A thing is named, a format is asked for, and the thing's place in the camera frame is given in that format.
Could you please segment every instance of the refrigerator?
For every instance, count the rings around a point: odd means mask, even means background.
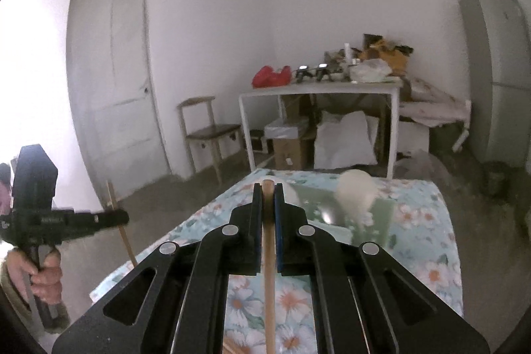
[[[531,136],[531,47],[518,0],[460,0],[470,68],[469,147],[480,162],[526,163]]]

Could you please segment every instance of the blue floral tablecloth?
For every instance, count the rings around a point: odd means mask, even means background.
[[[254,183],[265,178],[282,181],[286,202],[304,208],[309,220],[318,220],[319,206],[313,204],[315,190],[330,195],[336,188],[338,175],[258,169],[140,253],[138,261],[163,242],[171,240],[179,245],[197,242],[207,232],[226,224],[233,208],[251,202]],[[457,245],[450,215],[438,188],[434,183],[423,180],[375,179],[375,182],[380,198],[396,202],[388,239],[382,246],[463,316]],[[310,190],[313,191],[312,201],[304,197]],[[348,221],[344,225],[353,229]],[[337,231],[336,227],[330,226],[330,232],[336,238]],[[131,269],[130,261],[116,269],[91,292],[91,299],[100,299]],[[277,276],[275,290],[277,353],[317,353],[309,278]],[[261,275],[230,277],[225,333],[244,348],[244,352],[265,353],[264,284]]]

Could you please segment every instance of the orange bag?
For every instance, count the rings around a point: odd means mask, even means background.
[[[253,88],[285,86],[291,82],[291,68],[283,67],[281,72],[275,72],[272,67],[266,65],[253,77]]]

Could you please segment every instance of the white desk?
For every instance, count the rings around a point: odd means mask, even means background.
[[[242,114],[242,127],[245,135],[245,144],[247,146],[247,155],[249,157],[249,166],[251,171],[256,169],[254,162],[253,149],[251,147],[251,134],[249,132],[249,122],[245,113],[244,99],[251,97],[270,97],[278,95],[279,113],[282,115],[281,95],[297,94],[319,94],[319,93],[355,93],[355,94],[384,94],[389,95],[391,99],[391,140],[389,142],[389,162],[387,164],[387,178],[393,178],[393,169],[396,161],[397,143],[398,143],[398,106],[399,92],[402,87],[402,81],[385,82],[385,83],[343,83],[343,82],[309,82],[301,84],[290,84],[287,86],[264,87],[254,89],[253,91],[240,95],[240,111]]]

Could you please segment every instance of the silver screw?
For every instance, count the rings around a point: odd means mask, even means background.
[[[160,245],[159,252],[164,255],[171,255],[177,250],[177,245],[173,242],[165,242]]]
[[[232,224],[228,224],[228,225],[226,225],[226,226],[224,226],[222,228],[221,232],[225,236],[234,236],[234,235],[238,234],[238,227],[237,226],[233,226]]]
[[[301,236],[313,236],[315,234],[315,228],[312,226],[301,226],[299,228],[299,234]]]
[[[368,242],[363,245],[362,250],[367,255],[376,255],[380,252],[380,247],[376,243]]]

